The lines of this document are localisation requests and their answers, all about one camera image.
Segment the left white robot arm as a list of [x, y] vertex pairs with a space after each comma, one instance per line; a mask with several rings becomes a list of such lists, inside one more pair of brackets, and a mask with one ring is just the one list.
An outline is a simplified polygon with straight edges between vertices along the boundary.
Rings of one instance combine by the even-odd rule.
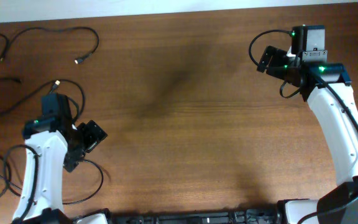
[[84, 162], [107, 134], [93, 120], [75, 126], [70, 103], [66, 95], [45, 95], [41, 117], [24, 126], [24, 183], [13, 223], [73, 223], [63, 211], [63, 171]]

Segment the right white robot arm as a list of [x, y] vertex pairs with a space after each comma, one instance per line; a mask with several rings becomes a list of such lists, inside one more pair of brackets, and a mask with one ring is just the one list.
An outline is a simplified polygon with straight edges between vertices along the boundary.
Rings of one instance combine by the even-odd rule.
[[297, 89], [321, 126], [334, 162], [336, 188], [318, 200], [290, 199], [272, 212], [247, 212], [266, 223], [358, 223], [358, 110], [350, 76], [341, 63], [329, 63], [324, 26], [286, 31], [291, 47], [267, 46], [257, 71]]

